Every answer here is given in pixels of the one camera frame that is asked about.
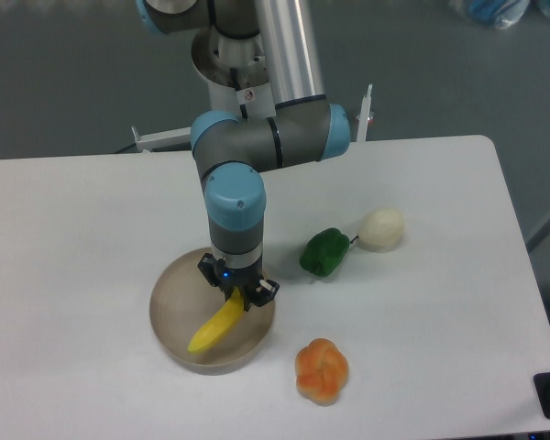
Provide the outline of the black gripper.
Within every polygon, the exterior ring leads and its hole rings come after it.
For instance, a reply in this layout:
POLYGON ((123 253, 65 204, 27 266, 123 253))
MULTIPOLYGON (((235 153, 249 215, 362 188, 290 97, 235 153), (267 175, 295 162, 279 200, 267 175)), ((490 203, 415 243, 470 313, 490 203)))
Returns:
POLYGON ((222 292, 226 302, 232 291, 238 289, 245 312, 252 306, 263 307, 272 302, 280 289, 278 282, 264 276, 262 257, 250 266, 234 269, 228 267, 223 258, 216 259, 212 253, 205 253, 197 268, 212 287, 222 292))

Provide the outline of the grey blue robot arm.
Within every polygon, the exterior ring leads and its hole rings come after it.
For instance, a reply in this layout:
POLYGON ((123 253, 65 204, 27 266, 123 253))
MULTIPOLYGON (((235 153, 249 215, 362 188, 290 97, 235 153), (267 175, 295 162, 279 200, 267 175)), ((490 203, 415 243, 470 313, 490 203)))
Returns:
POLYGON ((246 307, 270 303, 279 289, 262 271, 267 196, 274 171, 344 154, 350 128, 326 98, 305 1, 140 1, 151 30, 194 30, 192 62, 211 108, 190 128, 211 249, 198 268, 226 297, 246 307))

